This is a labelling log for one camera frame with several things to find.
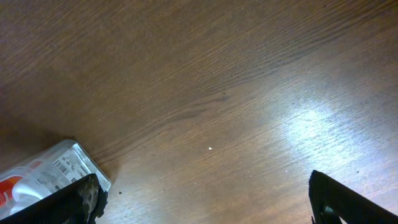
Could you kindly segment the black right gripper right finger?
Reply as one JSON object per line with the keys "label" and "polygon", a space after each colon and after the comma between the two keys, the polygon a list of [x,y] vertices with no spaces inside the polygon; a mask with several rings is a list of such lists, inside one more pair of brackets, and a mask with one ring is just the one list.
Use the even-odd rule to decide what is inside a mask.
{"label": "black right gripper right finger", "polygon": [[313,170],[308,185],[313,224],[397,223],[397,215],[322,172]]}

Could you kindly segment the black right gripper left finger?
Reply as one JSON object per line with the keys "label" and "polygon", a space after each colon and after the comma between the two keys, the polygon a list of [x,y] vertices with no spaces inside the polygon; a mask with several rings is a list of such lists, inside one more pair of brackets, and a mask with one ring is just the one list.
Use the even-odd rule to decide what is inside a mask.
{"label": "black right gripper left finger", "polygon": [[1,220],[1,224],[95,224],[104,214],[108,192],[96,174],[68,185],[27,208]]}

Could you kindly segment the white lotion bottle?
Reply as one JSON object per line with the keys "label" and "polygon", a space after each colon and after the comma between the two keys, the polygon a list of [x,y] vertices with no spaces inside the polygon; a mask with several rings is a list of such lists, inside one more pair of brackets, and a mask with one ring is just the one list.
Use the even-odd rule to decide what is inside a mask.
{"label": "white lotion bottle", "polygon": [[9,214],[20,212],[88,174],[90,171],[85,163],[71,149],[43,155],[24,166],[11,169],[1,175],[1,180],[12,176],[22,179],[12,189]]}

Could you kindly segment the orange vitamin tube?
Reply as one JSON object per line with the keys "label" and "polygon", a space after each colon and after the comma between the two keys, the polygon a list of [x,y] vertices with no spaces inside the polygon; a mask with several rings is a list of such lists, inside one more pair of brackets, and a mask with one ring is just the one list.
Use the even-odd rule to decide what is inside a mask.
{"label": "orange vitamin tube", "polygon": [[12,189],[21,179],[22,177],[20,176],[12,176],[1,181],[1,208],[12,202]]}

